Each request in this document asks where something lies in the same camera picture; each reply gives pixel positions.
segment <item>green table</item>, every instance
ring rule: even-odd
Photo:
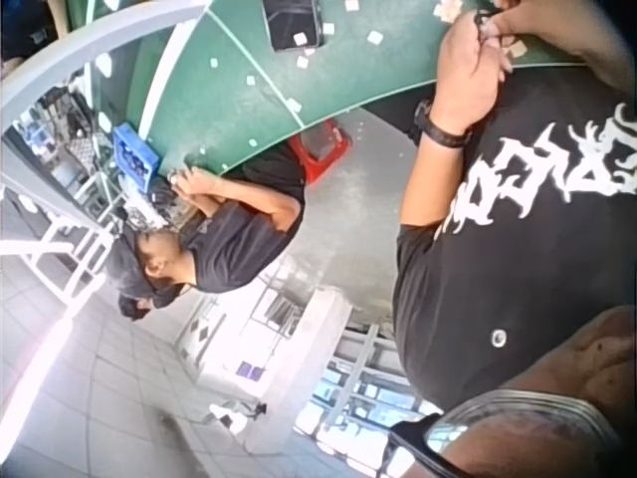
[[[69,2],[72,10],[84,3]],[[148,141],[163,157],[161,173],[181,166],[186,156],[223,172],[312,124],[435,81],[438,49],[449,28],[433,15],[437,0],[359,0],[354,12],[345,10],[344,0],[319,3],[322,21],[334,25],[334,34],[325,35],[302,69],[297,60],[304,50],[273,52],[261,0],[214,0],[181,52],[153,117]],[[476,4],[465,1],[463,9]],[[382,34],[379,45],[367,41],[372,31]],[[133,125],[168,38],[162,32],[140,41],[130,81],[135,93],[126,109]],[[524,42],[529,50],[518,67],[573,63],[537,39]],[[301,106],[298,112],[289,99]]]

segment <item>black wristwatch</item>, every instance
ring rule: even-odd
[[[465,134],[458,136],[457,134],[450,134],[449,132],[437,127],[429,119],[432,103],[433,102],[431,100],[424,100],[418,104],[418,108],[416,108],[416,113],[414,115],[414,125],[438,144],[451,148],[465,147],[471,138],[471,132],[468,131]]]

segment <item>blue plastic crate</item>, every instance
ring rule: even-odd
[[[141,192],[148,192],[150,180],[159,168],[159,156],[126,122],[113,130],[112,141],[119,170],[129,176]]]

